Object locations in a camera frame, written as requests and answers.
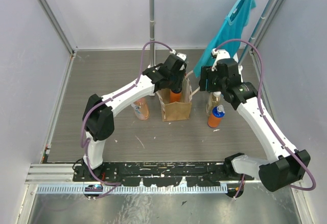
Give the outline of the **pink cap clear bottle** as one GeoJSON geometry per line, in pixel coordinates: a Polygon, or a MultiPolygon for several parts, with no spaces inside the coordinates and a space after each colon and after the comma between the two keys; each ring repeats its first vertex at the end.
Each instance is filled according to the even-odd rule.
{"type": "Polygon", "coordinates": [[[140,120],[147,120],[150,112],[148,103],[145,97],[140,98],[131,104],[136,117],[140,120]]]}

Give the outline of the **blue pump bottle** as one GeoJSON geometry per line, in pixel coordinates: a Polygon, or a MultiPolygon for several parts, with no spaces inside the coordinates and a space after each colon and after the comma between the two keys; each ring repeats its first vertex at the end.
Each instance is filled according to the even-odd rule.
{"type": "Polygon", "coordinates": [[[170,90],[170,103],[180,102],[182,91],[170,90]]]}

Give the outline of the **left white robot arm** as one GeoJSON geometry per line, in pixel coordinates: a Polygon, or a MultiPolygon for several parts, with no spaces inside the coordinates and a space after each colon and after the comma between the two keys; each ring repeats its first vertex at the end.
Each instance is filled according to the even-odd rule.
{"type": "Polygon", "coordinates": [[[84,155],[84,175],[90,181],[102,176],[105,141],[114,132],[114,118],[126,107],[162,89],[181,89],[186,72],[186,54],[170,54],[164,63],[145,69],[139,78],[119,90],[89,97],[83,115],[82,135],[89,141],[84,155]]]}

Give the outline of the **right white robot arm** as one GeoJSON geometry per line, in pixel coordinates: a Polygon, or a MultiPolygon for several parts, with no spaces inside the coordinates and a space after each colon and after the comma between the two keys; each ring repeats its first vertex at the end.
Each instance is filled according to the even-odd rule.
{"type": "Polygon", "coordinates": [[[256,135],[266,160],[237,153],[225,159],[224,174],[236,180],[241,174],[259,179],[267,190],[274,192],[303,178],[311,160],[306,150],[299,151],[281,132],[266,112],[256,88],[244,82],[238,64],[232,58],[221,59],[214,66],[200,71],[201,91],[221,92],[256,135]]]}

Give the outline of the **orange bottle blue cap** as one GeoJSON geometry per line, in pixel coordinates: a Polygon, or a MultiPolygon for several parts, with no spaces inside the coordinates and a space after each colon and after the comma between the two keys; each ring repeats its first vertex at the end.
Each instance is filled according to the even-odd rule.
{"type": "Polygon", "coordinates": [[[207,124],[210,128],[216,128],[220,124],[221,120],[225,116],[225,110],[223,105],[215,106],[212,109],[212,113],[210,114],[207,124]]]}

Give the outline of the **amber bottle white cap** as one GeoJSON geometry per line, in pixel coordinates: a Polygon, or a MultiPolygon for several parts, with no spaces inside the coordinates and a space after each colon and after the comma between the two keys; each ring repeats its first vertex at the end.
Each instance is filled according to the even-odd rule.
{"type": "Polygon", "coordinates": [[[206,114],[207,116],[210,116],[214,107],[218,106],[220,104],[221,100],[221,92],[212,92],[209,95],[208,102],[206,105],[206,114]]]}

